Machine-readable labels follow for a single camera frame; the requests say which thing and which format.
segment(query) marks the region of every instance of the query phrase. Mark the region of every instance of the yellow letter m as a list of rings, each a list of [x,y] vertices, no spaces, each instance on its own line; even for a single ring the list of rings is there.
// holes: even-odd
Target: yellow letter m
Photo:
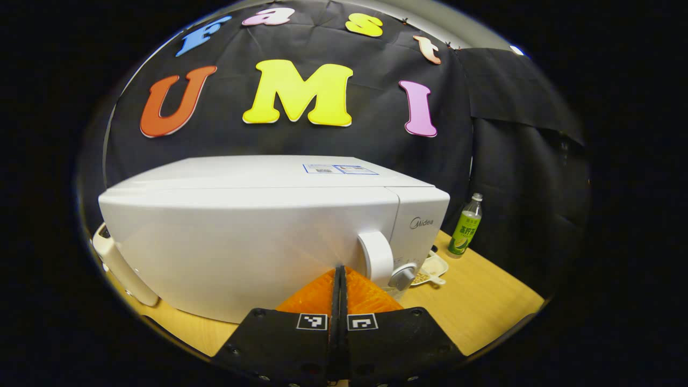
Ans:
[[[244,122],[273,123],[279,118],[275,109],[275,93],[291,121],[298,121],[313,97],[315,108],[308,120],[317,125],[349,126],[351,116],[346,112],[346,83],[353,70],[325,64],[306,81],[291,61],[274,59],[256,64],[261,71],[260,83],[253,106],[244,112]]]

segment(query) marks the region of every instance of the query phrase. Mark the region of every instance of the wooden table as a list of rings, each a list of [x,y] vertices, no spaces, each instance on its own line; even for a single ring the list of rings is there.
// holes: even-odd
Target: wooden table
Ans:
[[[450,236],[440,231],[435,239],[437,254],[449,264],[442,286],[426,282],[412,286],[400,303],[405,308],[422,306],[430,312],[449,338],[466,356],[490,344],[523,317],[536,313],[543,298],[531,288],[468,249],[460,258],[450,258]],[[179,311],[164,300],[146,306],[125,293],[112,275],[107,279],[139,315],[148,316],[170,334],[199,352],[214,356],[238,324],[221,322]]]

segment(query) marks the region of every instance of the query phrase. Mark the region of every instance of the bottle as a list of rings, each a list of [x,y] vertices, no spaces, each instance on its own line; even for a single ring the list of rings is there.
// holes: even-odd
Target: bottle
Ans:
[[[482,218],[481,202],[482,194],[476,192],[471,202],[461,211],[461,217],[449,243],[449,253],[452,258],[461,258],[469,247]]]

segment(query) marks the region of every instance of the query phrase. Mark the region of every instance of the pink letter i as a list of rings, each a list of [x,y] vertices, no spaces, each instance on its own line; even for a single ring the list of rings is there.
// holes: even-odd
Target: pink letter i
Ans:
[[[409,122],[404,125],[406,131],[417,136],[437,136],[437,129],[430,122],[428,94],[430,89],[410,81],[399,81],[399,86],[406,90],[409,97]]]

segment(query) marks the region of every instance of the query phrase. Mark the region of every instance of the midea logo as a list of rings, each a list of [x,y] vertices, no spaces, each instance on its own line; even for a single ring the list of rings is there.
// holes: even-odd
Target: midea logo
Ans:
[[[417,229],[418,227],[425,226],[426,224],[432,224],[432,220],[421,220],[419,216],[416,216],[409,224],[411,230]]]

